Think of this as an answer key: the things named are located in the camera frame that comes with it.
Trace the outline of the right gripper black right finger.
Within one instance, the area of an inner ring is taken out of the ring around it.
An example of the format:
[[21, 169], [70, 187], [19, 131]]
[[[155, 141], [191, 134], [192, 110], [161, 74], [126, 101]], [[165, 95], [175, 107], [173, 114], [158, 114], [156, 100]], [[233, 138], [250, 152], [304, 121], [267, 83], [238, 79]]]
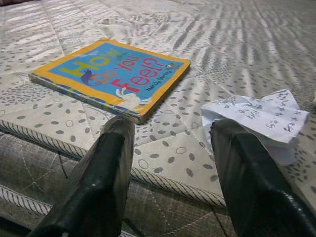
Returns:
[[313, 237], [316, 216], [259, 139], [232, 119], [210, 127], [222, 193], [239, 237]]

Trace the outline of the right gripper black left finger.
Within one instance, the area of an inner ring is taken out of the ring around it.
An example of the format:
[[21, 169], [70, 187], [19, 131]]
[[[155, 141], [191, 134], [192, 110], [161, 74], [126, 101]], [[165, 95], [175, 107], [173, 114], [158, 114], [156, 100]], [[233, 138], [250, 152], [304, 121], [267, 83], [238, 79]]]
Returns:
[[30, 237], [118, 237], [129, 189], [134, 123], [107, 121], [77, 163], [56, 203]]

